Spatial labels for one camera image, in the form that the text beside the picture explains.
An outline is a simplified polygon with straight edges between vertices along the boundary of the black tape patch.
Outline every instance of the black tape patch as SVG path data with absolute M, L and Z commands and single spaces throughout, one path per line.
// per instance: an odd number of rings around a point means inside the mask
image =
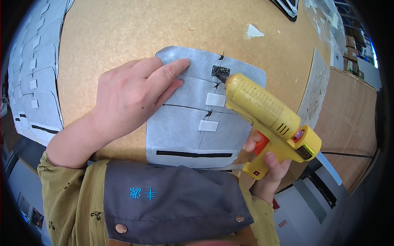
M 175 156 L 194 157 L 194 158 L 196 158 L 196 157 L 232 157 L 232 153 L 198 154 L 198 153 L 164 151 L 164 150 L 157 150 L 156 155 L 175 155 Z
M 217 72 L 220 72 L 224 75 L 230 76 L 230 69 L 229 68 L 213 66 L 212 67 L 212 76 L 216 76 Z
M 57 133 L 59 133 L 58 131 L 49 130 L 49 129 L 46 129 L 46 128 L 44 128 L 44 127 L 39 127 L 39 126 L 35 126 L 35 125 L 32 125 L 32 128 L 40 129 L 40 130 L 43 130 L 43 131 L 47 131 L 47 132 L 52 133 L 52 134 L 57 134 Z

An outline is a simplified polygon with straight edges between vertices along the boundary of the glue gun power switch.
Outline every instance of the glue gun power switch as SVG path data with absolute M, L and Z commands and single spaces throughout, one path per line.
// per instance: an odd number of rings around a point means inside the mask
M 244 172 L 257 180 L 264 177 L 268 173 L 264 163 L 268 151 L 279 162 L 292 159 L 301 163 L 317 156 L 321 139 L 309 126 L 300 127 L 300 117 L 290 108 L 242 74 L 215 75 L 225 83 L 226 107 L 253 125 L 263 137 L 253 151 L 256 159 L 245 164 Z

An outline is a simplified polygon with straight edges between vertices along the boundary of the snap button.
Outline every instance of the snap button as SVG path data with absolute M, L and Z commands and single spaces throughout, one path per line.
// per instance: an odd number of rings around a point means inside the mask
M 124 224 L 117 224 L 115 226 L 115 229 L 119 233 L 126 233 L 126 231 L 127 231 L 127 227 Z
M 244 217 L 242 215 L 237 215 L 237 216 L 235 216 L 235 220 L 237 222 L 242 222 L 244 220 Z

